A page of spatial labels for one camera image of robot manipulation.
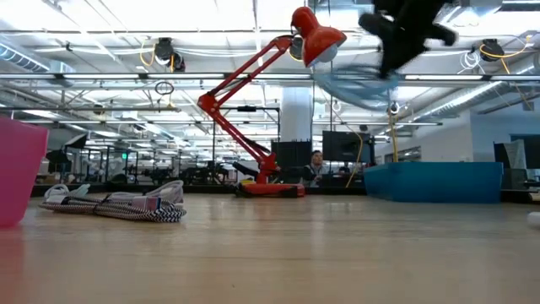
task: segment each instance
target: wooden surface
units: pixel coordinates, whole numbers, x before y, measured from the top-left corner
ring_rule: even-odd
[[[180,224],[31,206],[0,303],[540,303],[526,205],[187,195]]]

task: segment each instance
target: computer monitor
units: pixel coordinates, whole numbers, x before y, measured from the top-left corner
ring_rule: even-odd
[[[375,139],[366,133],[358,133],[364,141],[360,162],[375,164]],[[322,153],[324,160],[356,162],[360,140],[352,132],[322,132]]]

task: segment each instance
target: yellow cable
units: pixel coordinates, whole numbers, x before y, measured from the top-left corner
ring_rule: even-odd
[[[479,49],[479,50],[480,50],[480,52],[482,52],[482,54],[488,55],[488,56],[493,57],[493,58],[501,58],[501,59],[504,59],[504,58],[510,58],[510,57],[517,56],[517,55],[523,53],[523,52],[527,49],[527,42],[529,42],[529,39],[530,39],[530,37],[527,37],[527,38],[526,38],[526,43],[525,43],[525,45],[523,46],[523,48],[521,49],[521,51],[515,52],[515,53],[511,53],[510,55],[495,55],[495,54],[488,53],[488,52],[486,52],[486,51],[483,50],[483,48],[486,46],[486,45],[484,45],[484,44],[482,44],[482,45],[480,46],[480,49]]]
[[[394,162],[397,162],[397,140],[396,140],[396,130],[394,129],[394,124],[392,123],[392,114],[388,112],[388,126],[391,131],[391,145],[393,148],[393,159]]]
[[[503,63],[503,67],[505,68],[505,71],[510,74],[510,70],[508,69],[508,66],[506,65],[505,59],[501,58],[500,61]]]
[[[175,55],[170,55],[170,72],[175,72]]]
[[[505,71],[506,71],[508,74],[510,74],[510,69],[508,68],[508,65],[506,64],[505,59],[504,59],[504,58],[501,58],[501,59],[500,59],[500,62],[503,64],[503,67],[505,68]],[[521,92],[520,87],[518,87],[517,84],[514,84],[514,86],[516,87],[517,92],[520,94],[520,97],[523,99],[523,102],[525,102],[526,106],[528,106],[529,110],[534,111],[534,110],[532,109],[531,104],[529,103],[529,100],[525,97],[525,95],[523,94],[523,92]]]
[[[138,56],[141,58],[141,62],[142,62],[145,66],[149,67],[149,66],[151,66],[151,65],[154,63],[154,57],[155,57],[155,43],[154,43],[154,45],[152,46],[152,59],[150,60],[150,63],[148,63],[148,62],[146,62],[146,61],[144,60],[144,57],[143,57],[143,50],[144,50],[144,41],[143,41],[143,43],[141,43],[141,51],[138,53]]]
[[[341,122],[343,122],[343,119],[339,116],[339,114],[336,113],[336,111],[332,108],[332,105],[330,105],[330,109],[336,114],[336,117],[339,118]],[[360,163],[360,156],[362,155],[362,149],[364,148],[364,140],[362,137],[356,133],[348,124],[345,124],[345,127],[347,127],[352,133],[356,134],[358,136],[358,139],[360,140],[360,149],[358,150],[358,154],[356,155],[356,164],[354,165],[353,172],[351,173],[351,176],[348,178],[347,185],[345,185],[346,188],[348,188],[348,185],[350,185],[351,181],[353,180],[354,174],[358,171],[358,163]]]

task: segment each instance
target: security camera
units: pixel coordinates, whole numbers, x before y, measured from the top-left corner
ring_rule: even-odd
[[[390,107],[388,107],[388,112],[392,114],[393,116],[395,116],[397,115],[397,113],[399,113],[399,109],[400,109],[400,106],[395,101],[393,101]]]

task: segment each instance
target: lamp base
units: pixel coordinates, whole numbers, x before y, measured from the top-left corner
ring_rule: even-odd
[[[270,197],[270,198],[301,198],[305,195],[305,188],[302,184],[238,184],[236,196]]]

